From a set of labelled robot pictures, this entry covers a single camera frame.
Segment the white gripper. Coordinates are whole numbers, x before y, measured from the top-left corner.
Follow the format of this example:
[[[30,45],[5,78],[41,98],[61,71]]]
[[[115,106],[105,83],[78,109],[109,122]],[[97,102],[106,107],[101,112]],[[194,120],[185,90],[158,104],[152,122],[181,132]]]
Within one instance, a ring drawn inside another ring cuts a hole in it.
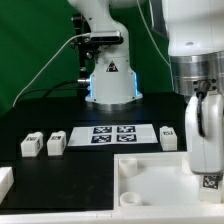
[[[201,103],[192,96],[185,112],[185,133],[191,171],[198,175],[219,175],[224,171],[224,104],[220,94],[207,94]]]

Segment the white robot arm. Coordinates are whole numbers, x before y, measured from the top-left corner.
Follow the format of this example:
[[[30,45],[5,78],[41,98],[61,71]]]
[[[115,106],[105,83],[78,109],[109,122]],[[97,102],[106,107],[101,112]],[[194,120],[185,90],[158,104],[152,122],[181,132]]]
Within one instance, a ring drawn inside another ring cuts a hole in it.
[[[189,98],[186,145],[195,174],[224,172],[224,0],[149,0],[155,30],[169,40],[174,91]],[[102,110],[120,109],[142,97],[129,64],[128,31],[111,7],[138,0],[68,0],[86,19],[85,43],[97,46],[86,101]]]

